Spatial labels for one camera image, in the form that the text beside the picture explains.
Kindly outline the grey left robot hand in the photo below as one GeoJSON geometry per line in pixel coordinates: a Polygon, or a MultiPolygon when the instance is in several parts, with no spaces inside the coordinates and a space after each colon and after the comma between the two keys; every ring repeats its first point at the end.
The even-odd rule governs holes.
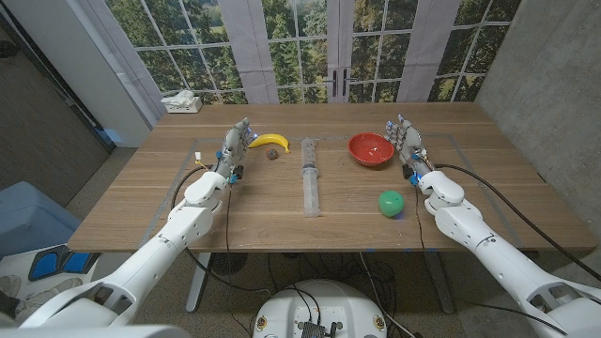
{"type": "Polygon", "coordinates": [[[242,166],[249,145],[255,137],[250,127],[250,119],[244,117],[226,133],[212,171],[232,181],[237,175],[237,167],[242,166]]]}

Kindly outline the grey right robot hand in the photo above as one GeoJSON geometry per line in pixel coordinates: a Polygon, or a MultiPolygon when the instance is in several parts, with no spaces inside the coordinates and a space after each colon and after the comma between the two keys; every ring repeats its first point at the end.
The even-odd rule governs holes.
{"type": "Polygon", "coordinates": [[[422,177],[433,172],[435,167],[427,158],[427,151],[419,131],[401,115],[398,115],[398,119],[398,123],[387,122],[384,138],[398,153],[404,179],[417,186],[422,177]]]}

